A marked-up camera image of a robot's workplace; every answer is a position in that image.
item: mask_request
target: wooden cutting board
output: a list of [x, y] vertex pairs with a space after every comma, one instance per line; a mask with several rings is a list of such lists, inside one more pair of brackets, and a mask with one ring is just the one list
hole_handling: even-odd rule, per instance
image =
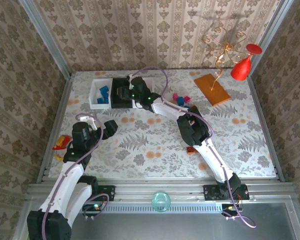
[[220, 85], [218, 81], [215, 82], [214, 76], [212, 74], [204, 75], [194, 80], [197, 87], [205, 95], [212, 106], [224, 103], [231, 99], [226, 90]]

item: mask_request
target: red toy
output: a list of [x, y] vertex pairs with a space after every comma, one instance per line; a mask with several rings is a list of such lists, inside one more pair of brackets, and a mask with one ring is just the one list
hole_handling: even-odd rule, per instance
[[183, 99], [184, 99], [184, 102], [187, 104], [188, 102], [190, 102], [191, 97], [185, 96]]
[[174, 93], [173, 95], [172, 95], [172, 98], [173, 98], [173, 100], [175, 100], [175, 101], [177, 101], [177, 99], [178, 99], [178, 94], [177, 93]]

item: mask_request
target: patterned wallpaper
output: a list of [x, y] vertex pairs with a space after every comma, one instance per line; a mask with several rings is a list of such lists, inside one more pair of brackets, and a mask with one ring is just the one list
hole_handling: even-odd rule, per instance
[[0, 240], [37, 179], [64, 84], [18, 1], [0, 0]]
[[[35, 0], [74, 71], [213, 67], [201, 40], [215, 27], [258, 43], [280, 0]], [[224, 65], [231, 67], [232, 62]]]
[[294, 0], [252, 78], [281, 168], [300, 202], [300, 0]]

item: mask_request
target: gray floor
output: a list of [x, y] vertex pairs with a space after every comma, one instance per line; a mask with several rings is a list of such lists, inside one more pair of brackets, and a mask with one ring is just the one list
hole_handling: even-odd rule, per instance
[[287, 209], [281, 203], [246, 203], [244, 215], [257, 228], [220, 214], [103, 214], [85, 221], [78, 215], [72, 240], [294, 240]]

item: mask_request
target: table surface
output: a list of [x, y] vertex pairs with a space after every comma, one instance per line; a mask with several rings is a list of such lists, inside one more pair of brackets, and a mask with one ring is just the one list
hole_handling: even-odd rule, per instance
[[[260, 124], [247, 81], [236, 81], [230, 69], [223, 71], [219, 83], [231, 99], [212, 107], [197, 88], [194, 80], [213, 74], [214, 69], [167, 70], [169, 87], [165, 98], [172, 94], [190, 96], [201, 115], [212, 125], [212, 142], [226, 164], [240, 178], [275, 178], [274, 165]], [[125, 77], [134, 71], [77, 72], [64, 114], [60, 135], [71, 136], [79, 113], [89, 113], [89, 91], [93, 79]], [[154, 91], [161, 94], [165, 77], [158, 70], [144, 71], [141, 76], [153, 77]], [[179, 128], [168, 118], [144, 109], [96, 109], [92, 111], [102, 122], [116, 120], [116, 134], [100, 143], [92, 153], [85, 170], [87, 175], [106, 179], [144, 179], [213, 176], [203, 157], [186, 153], [186, 143]], [[51, 162], [49, 177], [57, 178], [62, 162]]]

